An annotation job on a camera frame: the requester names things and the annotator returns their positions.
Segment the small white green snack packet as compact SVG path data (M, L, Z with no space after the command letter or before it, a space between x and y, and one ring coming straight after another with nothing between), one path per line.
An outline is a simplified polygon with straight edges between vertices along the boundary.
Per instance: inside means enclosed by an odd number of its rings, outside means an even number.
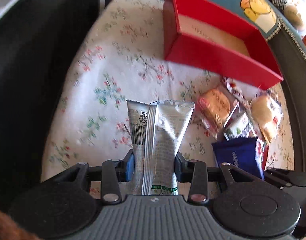
M227 141L236 138L254 138L256 132L253 123L248 114L244 112L236 120L234 120L224 131L224 137Z

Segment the blue wafer biscuit packet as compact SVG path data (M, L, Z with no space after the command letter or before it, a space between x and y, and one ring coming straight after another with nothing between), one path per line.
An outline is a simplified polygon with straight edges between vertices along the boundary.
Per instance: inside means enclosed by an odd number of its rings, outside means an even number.
M261 140L256 137L239 137L229 141L214 142L212 148L218 165L233 164L263 180L262 157L257 150L258 146L261 146L260 142Z

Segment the red cardboard box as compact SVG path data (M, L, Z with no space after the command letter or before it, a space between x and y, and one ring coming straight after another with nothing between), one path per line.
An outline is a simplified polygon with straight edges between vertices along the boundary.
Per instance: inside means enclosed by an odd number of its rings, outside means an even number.
M284 78L260 30L208 0L165 0L164 59L268 89Z

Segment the floral seat cushion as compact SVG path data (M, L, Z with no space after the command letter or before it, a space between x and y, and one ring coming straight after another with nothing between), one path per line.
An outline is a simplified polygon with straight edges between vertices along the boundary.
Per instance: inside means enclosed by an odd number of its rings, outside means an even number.
M194 101L217 86L207 70L164 61L161 0L113 0L66 75L41 180L77 164L121 159L132 147L127 101Z

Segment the silver snack bar wrapper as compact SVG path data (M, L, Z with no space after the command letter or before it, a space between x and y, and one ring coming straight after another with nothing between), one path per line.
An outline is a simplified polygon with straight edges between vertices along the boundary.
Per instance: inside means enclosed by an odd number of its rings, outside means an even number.
M129 194L178 193L174 162L195 108L190 101L127 102L135 170Z

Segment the round meat floss cake packet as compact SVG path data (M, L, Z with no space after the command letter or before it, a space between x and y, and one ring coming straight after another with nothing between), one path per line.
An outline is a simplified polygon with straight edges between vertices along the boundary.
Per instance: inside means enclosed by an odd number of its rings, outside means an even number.
M222 138L229 119L239 110L239 102L223 84L219 84L198 96L196 108L203 126L217 140Z

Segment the white red snack packet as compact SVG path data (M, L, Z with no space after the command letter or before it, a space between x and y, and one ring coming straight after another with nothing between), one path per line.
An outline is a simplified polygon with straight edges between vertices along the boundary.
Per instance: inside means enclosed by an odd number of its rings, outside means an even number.
M245 97L242 93L241 88L236 84L236 82L230 77L223 77L222 83L227 88L230 94L232 94L238 100L244 100Z

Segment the white plastic bag on sofa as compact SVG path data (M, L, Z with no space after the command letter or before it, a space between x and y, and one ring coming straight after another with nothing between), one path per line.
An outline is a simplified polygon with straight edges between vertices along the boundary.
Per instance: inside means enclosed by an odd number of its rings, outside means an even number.
M306 0L287 0L284 16L297 31L306 31Z

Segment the steamed egg cake packet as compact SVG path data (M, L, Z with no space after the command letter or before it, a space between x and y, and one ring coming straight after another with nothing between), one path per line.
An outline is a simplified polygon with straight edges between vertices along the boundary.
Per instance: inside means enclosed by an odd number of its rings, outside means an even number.
M257 93L250 103L250 111L265 141L270 144L278 135L278 128L283 117L278 96L271 90Z

